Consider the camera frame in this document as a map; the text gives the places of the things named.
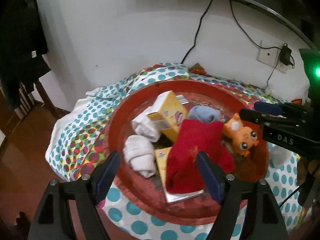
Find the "orange rubber toy animal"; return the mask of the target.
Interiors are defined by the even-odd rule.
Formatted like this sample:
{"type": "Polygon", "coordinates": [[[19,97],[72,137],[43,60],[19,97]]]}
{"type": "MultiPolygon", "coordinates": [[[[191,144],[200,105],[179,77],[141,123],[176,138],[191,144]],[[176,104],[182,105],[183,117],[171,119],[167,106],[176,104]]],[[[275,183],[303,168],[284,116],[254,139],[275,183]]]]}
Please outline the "orange rubber toy animal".
{"type": "Polygon", "coordinates": [[[244,126],[238,113],[223,125],[222,133],[231,139],[233,151],[243,157],[248,157],[250,149],[259,144],[257,133],[250,127],[244,126]]]}

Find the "grey-white sock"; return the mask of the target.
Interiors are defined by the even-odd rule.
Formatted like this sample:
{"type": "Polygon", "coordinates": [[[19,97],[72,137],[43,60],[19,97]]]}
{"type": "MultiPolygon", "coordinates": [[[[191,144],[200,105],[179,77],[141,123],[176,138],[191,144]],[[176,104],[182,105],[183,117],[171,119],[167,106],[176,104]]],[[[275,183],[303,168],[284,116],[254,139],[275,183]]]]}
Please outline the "grey-white sock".
{"type": "Polygon", "coordinates": [[[156,173],[153,144],[141,135],[127,138],[123,149],[124,158],[132,169],[141,176],[149,178],[156,173]]]}

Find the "red sock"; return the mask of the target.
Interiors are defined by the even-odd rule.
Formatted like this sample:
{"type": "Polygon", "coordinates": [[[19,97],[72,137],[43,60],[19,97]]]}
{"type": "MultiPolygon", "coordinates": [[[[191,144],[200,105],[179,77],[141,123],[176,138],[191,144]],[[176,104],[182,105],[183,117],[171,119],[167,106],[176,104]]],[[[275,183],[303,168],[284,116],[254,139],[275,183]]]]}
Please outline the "red sock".
{"type": "Polygon", "coordinates": [[[223,172],[232,173],[234,158],[221,144],[223,122],[210,124],[185,119],[173,144],[166,166],[165,188],[170,194],[186,194],[204,189],[204,182],[196,166],[196,156],[204,152],[223,172]]]}

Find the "light blue sock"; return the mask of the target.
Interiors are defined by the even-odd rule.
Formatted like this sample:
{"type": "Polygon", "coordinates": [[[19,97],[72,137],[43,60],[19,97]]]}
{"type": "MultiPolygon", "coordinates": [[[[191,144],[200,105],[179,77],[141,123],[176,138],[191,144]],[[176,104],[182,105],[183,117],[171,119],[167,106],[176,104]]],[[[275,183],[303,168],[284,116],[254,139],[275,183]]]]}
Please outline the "light blue sock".
{"type": "Polygon", "coordinates": [[[207,124],[220,121],[220,118],[219,110],[207,106],[194,106],[188,113],[188,119],[199,120],[207,124]]]}

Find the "yellow box with QR code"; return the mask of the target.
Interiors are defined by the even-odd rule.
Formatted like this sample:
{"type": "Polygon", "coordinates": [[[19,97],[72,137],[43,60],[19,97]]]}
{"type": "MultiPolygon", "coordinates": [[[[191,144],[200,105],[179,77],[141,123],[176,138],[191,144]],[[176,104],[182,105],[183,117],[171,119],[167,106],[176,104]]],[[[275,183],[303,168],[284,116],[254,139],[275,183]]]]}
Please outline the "yellow box with QR code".
{"type": "Polygon", "coordinates": [[[204,190],[186,193],[186,194],[170,194],[166,187],[165,187],[165,181],[166,181],[166,170],[167,170],[167,159],[169,152],[171,150],[171,147],[167,148],[161,148],[155,150],[155,159],[158,166],[159,176],[161,178],[161,182],[163,185],[164,195],[166,198],[166,201],[168,204],[173,204],[176,202],[181,202],[183,200],[197,197],[204,193],[204,190]]]}

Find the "yellow cartoon box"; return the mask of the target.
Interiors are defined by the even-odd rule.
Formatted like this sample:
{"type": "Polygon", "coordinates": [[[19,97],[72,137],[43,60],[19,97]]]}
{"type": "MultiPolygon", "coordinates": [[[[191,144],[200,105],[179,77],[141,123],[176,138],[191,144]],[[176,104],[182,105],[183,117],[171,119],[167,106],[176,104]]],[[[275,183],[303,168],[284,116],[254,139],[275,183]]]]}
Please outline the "yellow cartoon box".
{"type": "Polygon", "coordinates": [[[170,90],[157,96],[147,117],[158,131],[175,143],[188,110],[180,103],[176,94],[170,90]]]}

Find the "small white yellow box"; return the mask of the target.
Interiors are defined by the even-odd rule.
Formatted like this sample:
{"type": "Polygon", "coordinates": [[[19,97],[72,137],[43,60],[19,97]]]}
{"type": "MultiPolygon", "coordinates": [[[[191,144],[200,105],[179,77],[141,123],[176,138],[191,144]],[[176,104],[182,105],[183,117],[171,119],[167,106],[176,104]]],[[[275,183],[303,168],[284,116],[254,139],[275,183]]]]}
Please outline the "small white yellow box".
{"type": "Polygon", "coordinates": [[[184,95],[176,95],[176,99],[182,104],[188,104],[189,101],[184,97],[184,95]]]}

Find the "colourful polka dot cloth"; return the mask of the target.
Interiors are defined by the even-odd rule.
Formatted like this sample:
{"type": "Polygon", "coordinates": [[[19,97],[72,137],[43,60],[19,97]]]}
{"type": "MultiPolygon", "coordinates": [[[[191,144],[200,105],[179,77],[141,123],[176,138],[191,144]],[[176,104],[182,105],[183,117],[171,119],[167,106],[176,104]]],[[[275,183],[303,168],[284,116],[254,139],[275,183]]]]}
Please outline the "colourful polka dot cloth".
{"type": "MultiPolygon", "coordinates": [[[[104,148],[99,144],[105,137],[107,121],[120,102],[135,90],[173,78],[218,85],[247,107],[252,107],[258,100],[278,102],[277,98],[253,85],[223,77],[193,74],[178,63],[156,64],[117,83],[87,92],[70,114],[56,122],[45,154],[52,170],[67,181],[91,172],[105,160],[104,148]]],[[[281,205],[289,232],[296,232],[311,220],[311,210],[304,209],[297,202],[297,161],[298,155],[291,153],[283,166],[276,168],[269,164],[266,174],[266,180],[281,205]]],[[[125,191],[117,184],[112,184],[101,208],[116,226],[138,239],[205,239],[211,228],[210,223],[193,226],[185,222],[170,223],[166,218],[158,219],[138,204],[136,198],[125,196],[125,191]]]]}

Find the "black power adapter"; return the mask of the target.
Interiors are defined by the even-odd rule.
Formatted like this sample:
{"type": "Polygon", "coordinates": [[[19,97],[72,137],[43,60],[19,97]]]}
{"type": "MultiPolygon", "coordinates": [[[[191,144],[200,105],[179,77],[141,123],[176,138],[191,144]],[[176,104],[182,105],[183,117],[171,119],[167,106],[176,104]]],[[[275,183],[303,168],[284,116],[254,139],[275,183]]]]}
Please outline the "black power adapter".
{"type": "Polygon", "coordinates": [[[292,50],[288,47],[287,43],[284,43],[279,54],[279,61],[285,66],[293,65],[291,61],[292,50]]]}

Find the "round red tray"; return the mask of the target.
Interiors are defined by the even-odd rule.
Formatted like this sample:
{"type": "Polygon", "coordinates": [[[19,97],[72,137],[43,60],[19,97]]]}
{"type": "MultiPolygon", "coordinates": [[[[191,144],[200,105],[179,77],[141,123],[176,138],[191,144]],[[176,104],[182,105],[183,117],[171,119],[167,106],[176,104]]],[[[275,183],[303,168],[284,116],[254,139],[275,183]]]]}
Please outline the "round red tray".
{"type": "MultiPolygon", "coordinates": [[[[234,81],[211,84],[173,79],[153,83],[131,93],[116,107],[105,130],[105,142],[109,150],[123,151],[125,140],[133,134],[131,120],[151,106],[156,97],[167,90],[185,96],[190,102],[188,108],[193,105],[215,107],[221,111],[223,117],[228,118],[244,107],[252,108],[256,101],[265,98],[257,87],[243,84],[236,87],[234,81]]],[[[268,149],[259,127],[249,122],[246,125],[257,132],[260,143],[251,149],[249,157],[237,159],[234,174],[241,180],[255,182],[266,175],[268,149]]],[[[167,203],[160,177],[155,175],[152,178],[144,178],[124,160],[121,161],[114,183],[129,201],[165,222],[194,226],[209,224],[216,219],[220,211],[219,204],[206,193],[174,204],[167,203]]]]}

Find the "small red decorative item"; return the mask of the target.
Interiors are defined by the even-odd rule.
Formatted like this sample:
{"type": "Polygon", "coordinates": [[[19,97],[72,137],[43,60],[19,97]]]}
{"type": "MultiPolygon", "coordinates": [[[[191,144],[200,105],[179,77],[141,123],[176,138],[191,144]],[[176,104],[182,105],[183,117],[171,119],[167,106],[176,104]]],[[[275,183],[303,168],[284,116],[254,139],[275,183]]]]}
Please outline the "small red decorative item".
{"type": "Polygon", "coordinates": [[[192,74],[207,75],[206,70],[199,63],[194,64],[188,71],[192,74]]]}

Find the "dark hanging clothes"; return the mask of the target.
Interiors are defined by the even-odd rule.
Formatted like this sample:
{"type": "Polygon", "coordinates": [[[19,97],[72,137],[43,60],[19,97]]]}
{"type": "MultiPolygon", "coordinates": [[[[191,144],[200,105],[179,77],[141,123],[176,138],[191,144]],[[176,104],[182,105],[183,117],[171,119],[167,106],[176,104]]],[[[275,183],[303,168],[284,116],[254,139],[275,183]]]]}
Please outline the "dark hanging clothes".
{"type": "Polygon", "coordinates": [[[11,109],[21,105],[20,85],[31,94],[50,72],[48,51],[37,0],[1,0],[1,84],[11,109]]]}

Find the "white wall socket plate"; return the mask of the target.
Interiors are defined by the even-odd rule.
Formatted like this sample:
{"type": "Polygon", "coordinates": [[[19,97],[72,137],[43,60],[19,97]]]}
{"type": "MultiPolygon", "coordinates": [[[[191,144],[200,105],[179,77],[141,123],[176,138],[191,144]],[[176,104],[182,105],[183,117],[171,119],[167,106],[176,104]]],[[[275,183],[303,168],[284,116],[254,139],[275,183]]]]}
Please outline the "white wall socket plate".
{"type": "Polygon", "coordinates": [[[279,59],[281,46],[273,46],[273,48],[270,48],[272,47],[270,42],[264,40],[260,40],[258,44],[261,48],[258,48],[257,61],[286,74],[289,66],[281,63],[279,59]]]}

